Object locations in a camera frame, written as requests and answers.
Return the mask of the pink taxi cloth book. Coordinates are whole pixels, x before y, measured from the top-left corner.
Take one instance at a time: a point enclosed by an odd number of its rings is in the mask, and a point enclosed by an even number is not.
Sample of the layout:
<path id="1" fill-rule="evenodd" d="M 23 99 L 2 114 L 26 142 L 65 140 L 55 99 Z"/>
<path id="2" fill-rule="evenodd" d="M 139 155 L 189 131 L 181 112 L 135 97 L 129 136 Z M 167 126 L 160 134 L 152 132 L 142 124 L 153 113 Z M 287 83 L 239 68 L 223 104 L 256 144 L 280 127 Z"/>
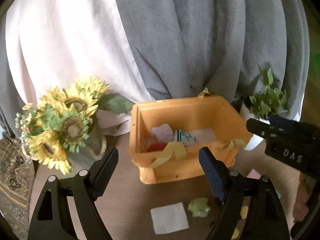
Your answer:
<path id="1" fill-rule="evenodd" d="M 251 169 L 251 171 L 246 177 L 251 179 L 260 179 L 261 174 L 257 170 Z"/>

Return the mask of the white square sponge cloth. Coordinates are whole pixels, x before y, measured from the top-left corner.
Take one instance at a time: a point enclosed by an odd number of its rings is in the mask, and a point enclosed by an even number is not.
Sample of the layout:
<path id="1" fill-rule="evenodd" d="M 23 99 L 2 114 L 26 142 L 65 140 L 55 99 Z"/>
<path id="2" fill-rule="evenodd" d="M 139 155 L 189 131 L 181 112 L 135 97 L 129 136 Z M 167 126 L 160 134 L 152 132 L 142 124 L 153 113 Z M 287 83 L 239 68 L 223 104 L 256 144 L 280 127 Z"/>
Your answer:
<path id="1" fill-rule="evenodd" d="M 187 214 L 182 202 L 153 208 L 150 213 L 156 235 L 164 235 L 189 228 Z"/>

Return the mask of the yellow soft toy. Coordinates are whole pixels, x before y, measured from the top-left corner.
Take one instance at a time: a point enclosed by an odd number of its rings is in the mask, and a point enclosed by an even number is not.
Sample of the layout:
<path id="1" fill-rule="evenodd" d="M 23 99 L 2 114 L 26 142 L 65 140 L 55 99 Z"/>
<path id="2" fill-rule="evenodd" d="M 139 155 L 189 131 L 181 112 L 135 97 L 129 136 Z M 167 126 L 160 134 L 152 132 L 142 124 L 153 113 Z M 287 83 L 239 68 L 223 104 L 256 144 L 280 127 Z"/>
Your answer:
<path id="1" fill-rule="evenodd" d="M 231 239 L 239 239 L 247 218 L 247 214 L 248 214 L 248 205 L 244 205 L 241 208 L 240 216 Z"/>

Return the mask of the red soft item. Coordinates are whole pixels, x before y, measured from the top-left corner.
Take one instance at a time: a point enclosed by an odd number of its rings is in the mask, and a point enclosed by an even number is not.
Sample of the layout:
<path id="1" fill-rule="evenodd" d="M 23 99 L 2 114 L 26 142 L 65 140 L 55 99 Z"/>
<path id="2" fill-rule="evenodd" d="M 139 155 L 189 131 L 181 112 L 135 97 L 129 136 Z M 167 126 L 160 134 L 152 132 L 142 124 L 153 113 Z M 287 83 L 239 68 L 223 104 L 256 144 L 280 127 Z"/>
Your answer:
<path id="1" fill-rule="evenodd" d="M 147 148 L 147 152 L 157 152 L 157 151 L 163 151 L 167 146 L 166 142 L 157 142 L 154 144 L 151 144 L 148 148 Z"/>

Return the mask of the teal patterned soft item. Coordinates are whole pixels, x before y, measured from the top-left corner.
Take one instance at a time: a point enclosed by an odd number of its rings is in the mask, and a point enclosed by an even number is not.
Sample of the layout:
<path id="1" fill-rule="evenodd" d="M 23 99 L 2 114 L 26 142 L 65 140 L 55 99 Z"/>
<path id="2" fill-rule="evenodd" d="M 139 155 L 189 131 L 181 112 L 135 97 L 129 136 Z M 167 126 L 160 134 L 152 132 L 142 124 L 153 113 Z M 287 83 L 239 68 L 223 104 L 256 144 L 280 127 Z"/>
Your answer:
<path id="1" fill-rule="evenodd" d="M 174 141 L 181 142 L 184 146 L 196 145 L 196 139 L 190 133 L 177 129 L 174 134 Z"/>

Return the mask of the white ribbed plant pot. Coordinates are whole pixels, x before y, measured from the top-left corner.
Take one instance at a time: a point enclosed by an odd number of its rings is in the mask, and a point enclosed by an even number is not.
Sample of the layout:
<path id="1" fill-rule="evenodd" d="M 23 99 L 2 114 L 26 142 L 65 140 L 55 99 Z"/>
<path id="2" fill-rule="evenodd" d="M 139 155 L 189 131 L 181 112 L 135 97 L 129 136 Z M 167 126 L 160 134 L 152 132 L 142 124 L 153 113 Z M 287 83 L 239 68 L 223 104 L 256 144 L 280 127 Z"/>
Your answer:
<path id="1" fill-rule="evenodd" d="M 240 115 L 241 117 L 247 122 L 249 119 L 254 119 L 260 122 L 263 122 L 265 124 L 270 124 L 268 120 L 262 119 L 262 118 L 256 118 L 253 113 L 250 112 L 249 108 L 245 105 L 245 103 L 242 103 L 241 109 L 240 109 Z M 249 126 L 248 129 L 249 132 L 253 134 L 248 144 L 245 146 L 244 150 L 246 151 L 252 151 L 254 150 L 264 139 L 261 137 L 261 134 L 255 134 L 254 132 L 257 131 L 255 127 Z"/>

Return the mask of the grey ribbed vase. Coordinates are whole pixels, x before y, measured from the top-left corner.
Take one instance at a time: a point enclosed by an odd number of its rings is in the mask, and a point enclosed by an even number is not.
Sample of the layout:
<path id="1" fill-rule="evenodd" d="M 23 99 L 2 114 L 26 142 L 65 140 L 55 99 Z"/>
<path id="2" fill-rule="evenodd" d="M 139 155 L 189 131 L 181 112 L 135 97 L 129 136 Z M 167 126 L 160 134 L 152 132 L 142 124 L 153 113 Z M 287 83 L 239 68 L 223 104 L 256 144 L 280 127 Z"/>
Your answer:
<path id="1" fill-rule="evenodd" d="M 88 135 L 89 138 L 85 140 L 85 147 L 80 148 L 79 153 L 71 153 L 68 157 L 72 172 L 89 169 L 95 161 L 103 157 L 106 151 L 106 138 L 98 120 L 93 122 Z"/>

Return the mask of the green potted plant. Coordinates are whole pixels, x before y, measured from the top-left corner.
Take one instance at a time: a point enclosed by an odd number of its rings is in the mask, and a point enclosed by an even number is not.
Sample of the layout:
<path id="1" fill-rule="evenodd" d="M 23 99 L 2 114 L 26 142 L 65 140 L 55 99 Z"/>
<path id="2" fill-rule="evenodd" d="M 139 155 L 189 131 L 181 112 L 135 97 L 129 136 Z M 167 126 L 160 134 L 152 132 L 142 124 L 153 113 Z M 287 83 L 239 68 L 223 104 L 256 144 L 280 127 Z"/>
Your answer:
<path id="1" fill-rule="evenodd" d="M 249 96 L 248 107 L 258 119 L 268 120 L 271 116 L 289 113 L 287 109 L 286 91 L 274 86 L 274 78 L 271 68 L 262 69 L 258 64 L 260 76 L 263 78 L 263 87 L 259 93 Z"/>

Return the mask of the yellow sunflower bouquet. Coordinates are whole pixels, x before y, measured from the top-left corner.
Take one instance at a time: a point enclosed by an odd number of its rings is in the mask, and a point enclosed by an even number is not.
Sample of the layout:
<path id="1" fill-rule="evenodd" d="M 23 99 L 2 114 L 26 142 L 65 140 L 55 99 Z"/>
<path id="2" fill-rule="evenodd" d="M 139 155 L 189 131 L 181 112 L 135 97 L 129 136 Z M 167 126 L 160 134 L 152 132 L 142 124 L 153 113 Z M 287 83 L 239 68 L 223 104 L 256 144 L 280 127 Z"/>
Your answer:
<path id="1" fill-rule="evenodd" d="M 121 115 L 134 105 L 118 93 L 108 93 L 109 88 L 102 79 L 88 77 L 68 88 L 49 88 L 36 105 L 25 105 L 23 112 L 16 114 L 15 125 L 27 161 L 70 174 L 68 157 L 85 147 L 90 127 L 98 120 L 97 112 Z"/>

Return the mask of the patterned brown cushion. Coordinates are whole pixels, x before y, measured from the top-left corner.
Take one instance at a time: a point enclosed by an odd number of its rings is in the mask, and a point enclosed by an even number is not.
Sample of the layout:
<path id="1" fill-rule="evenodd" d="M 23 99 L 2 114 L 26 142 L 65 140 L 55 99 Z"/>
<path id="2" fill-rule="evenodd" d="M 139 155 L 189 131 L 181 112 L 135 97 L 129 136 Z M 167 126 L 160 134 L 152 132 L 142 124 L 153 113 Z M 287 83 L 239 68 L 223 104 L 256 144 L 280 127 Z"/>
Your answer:
<path id="1" fill-rule="evenodd" d="M 1 139 L 1 214 L 19 239 L 28 238 L 29 206 L 35 173 L 20 141 L 6 132 Z"/>

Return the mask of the orange plastic storage crate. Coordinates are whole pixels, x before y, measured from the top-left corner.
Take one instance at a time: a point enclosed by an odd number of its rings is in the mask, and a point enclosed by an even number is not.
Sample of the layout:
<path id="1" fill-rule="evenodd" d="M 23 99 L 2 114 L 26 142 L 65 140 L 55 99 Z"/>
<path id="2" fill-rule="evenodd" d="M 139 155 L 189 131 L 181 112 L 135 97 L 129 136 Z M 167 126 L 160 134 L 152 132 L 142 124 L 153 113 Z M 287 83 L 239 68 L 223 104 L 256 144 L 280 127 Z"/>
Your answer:
<path id="1" fill-rule="evenodd" d="M 144 184 L 203 175 L 199 150 L 208 147 L 227 167 L 252 133 L 220 96 L 141 102 L 132 109 L 128 152 Z"/>

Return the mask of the translucent white cloth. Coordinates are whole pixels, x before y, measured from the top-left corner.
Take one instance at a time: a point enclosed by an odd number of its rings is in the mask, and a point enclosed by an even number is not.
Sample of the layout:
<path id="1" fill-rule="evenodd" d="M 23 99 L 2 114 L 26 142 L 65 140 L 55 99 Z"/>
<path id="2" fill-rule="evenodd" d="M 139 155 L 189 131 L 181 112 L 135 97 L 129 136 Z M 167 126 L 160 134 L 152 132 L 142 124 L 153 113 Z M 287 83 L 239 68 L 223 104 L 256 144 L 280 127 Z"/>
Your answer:
<path id="1" fill-rule="evenodd" d="M 195 138 L 197 144 L 206 144 L 217 141 L 217 136 L 212 128 L 194 130 L 189 133 Z"/>

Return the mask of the pink fluffy cloth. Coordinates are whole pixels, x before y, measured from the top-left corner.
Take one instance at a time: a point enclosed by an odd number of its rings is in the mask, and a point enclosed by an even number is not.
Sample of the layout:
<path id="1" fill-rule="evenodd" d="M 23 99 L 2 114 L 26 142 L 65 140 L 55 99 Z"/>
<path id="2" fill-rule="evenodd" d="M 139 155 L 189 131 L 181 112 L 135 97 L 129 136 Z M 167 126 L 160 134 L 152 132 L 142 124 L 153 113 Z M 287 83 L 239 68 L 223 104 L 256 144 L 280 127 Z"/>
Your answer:
<path id="1" fill-rule="evenodd" d="M 174 133 L 168 124 L 162 124 L 161 126 L 151 129 L 151 135 L 157 138 L 158 142 L 171 142 L 174 140 Z"/>

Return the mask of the grey curtain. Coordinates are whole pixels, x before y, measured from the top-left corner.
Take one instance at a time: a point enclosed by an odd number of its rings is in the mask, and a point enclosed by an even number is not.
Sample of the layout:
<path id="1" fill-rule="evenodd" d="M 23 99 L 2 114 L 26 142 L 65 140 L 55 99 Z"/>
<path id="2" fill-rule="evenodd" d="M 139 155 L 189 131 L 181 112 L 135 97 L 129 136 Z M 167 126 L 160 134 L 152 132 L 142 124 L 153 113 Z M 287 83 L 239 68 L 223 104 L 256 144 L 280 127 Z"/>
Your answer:
<path id="1" fill-rule="evenodd" d="M 116 0 L 125 34 L 153 100 L 204 89 L 233 102 L 261 87 L 258 64 L 286 91 L 289 118 L 300 114 L 309 68 L 301 0 Z M 1 17 L 1 126 L 18 135 L 22 101 L 9 67 Z"/>

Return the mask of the pale pink curtain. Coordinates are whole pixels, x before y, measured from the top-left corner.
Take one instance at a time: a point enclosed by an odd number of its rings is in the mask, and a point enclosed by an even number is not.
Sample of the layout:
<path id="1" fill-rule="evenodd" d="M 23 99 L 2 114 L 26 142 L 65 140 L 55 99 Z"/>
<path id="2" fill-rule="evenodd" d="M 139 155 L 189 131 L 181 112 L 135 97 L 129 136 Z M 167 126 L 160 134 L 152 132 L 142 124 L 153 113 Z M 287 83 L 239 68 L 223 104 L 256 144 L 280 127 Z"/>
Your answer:
<path id="1" fill-rule="evenodd" d="M 9 67 L 23 102 L 91 76 L 132 102 L 152 100 L 116 0 L 15 0 L 5 23 Z"/>

